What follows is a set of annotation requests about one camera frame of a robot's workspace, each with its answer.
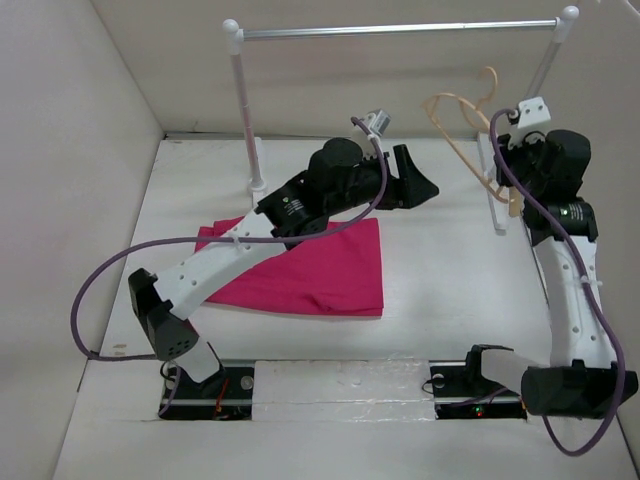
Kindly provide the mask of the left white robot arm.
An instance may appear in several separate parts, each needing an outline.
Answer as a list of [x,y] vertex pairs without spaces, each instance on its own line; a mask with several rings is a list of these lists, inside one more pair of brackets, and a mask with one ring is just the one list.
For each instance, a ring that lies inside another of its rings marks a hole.
[[212,294],[252,267],[330,233],[329,219],[361,205],[412,209],[436,197],[438,187],[414,164],[408,148],[393,149],[391,174],[380,139],[364,137],[367,154],[351,139],[332,138],[308,167],[260,200],[227,233],[160,273],[143,268],[128,278],[132,309],[156,357],[175,364],[196,393],[217,394],[225,368],[189,317]]

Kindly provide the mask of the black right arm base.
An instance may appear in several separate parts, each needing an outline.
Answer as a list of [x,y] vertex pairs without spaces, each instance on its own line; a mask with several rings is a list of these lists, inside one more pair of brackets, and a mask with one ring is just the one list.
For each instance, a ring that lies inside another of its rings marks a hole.
[[430,360],[430,377],[421,390],[434,401],[437,420],[527,420],[520,397],[503,385],[482,376],[482,354],[509,348],[473,345],[464,360]]

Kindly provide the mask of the pink trousers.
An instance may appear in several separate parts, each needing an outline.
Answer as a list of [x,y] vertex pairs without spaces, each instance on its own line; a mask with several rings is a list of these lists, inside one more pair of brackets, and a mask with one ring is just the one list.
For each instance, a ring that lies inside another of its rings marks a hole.
[[379,317],[384,309],[379,222],[348,229],[254,266],[207,301],[262,312]]

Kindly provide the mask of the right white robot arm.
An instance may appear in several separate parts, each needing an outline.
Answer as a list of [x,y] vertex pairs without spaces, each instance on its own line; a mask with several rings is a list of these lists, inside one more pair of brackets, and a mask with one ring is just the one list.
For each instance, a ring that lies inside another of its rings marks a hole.
[[503,160],[498,182],[516,178],[526,189],[523,220],[544,279],[551,328],[548,366],[529,366],[520,393],[527,411],[546,417],[604,418],[639,389],[634,371],[619,361],[594,307],[598,227],[592,206],[579,196],[591,160],[590,141],[571,130],[533,131],[520,143],[498,136]]

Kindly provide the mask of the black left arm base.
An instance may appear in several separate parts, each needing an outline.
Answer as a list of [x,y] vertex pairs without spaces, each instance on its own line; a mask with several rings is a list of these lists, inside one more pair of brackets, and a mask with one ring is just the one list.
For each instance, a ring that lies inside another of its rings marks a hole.
[[188,375],[163,364],[158,417],[175,421],[245,421],[252,418],[255,364],[231,363],[224,377],[205,392]]

